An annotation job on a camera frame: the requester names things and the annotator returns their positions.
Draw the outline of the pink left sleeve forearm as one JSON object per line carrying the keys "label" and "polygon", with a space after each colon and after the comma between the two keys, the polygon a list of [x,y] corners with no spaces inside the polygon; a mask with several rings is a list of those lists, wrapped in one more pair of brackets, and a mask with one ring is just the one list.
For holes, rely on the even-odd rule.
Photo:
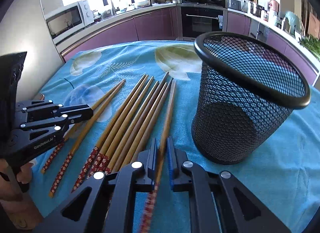
{"label": "pink left sleeve forearm", "polygon": [[15,228],[22,232],[33,230],[44,219],[28,193],[1,195],[1,205]]}

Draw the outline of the person's left hand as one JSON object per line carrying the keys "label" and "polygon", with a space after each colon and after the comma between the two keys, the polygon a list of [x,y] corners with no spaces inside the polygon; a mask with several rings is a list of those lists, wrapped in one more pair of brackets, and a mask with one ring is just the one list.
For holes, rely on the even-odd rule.
{"label": "person's left hand", "polygon": [[9,202],[20,202],[23,200],[23,193],[18,183],[28,184],[31,182],[33,174],[32,167],[33,163],[30,162],[21,166],[20,172],[15,175],[15,178],[9,178],[8,182],[1,177],[1,200]]}

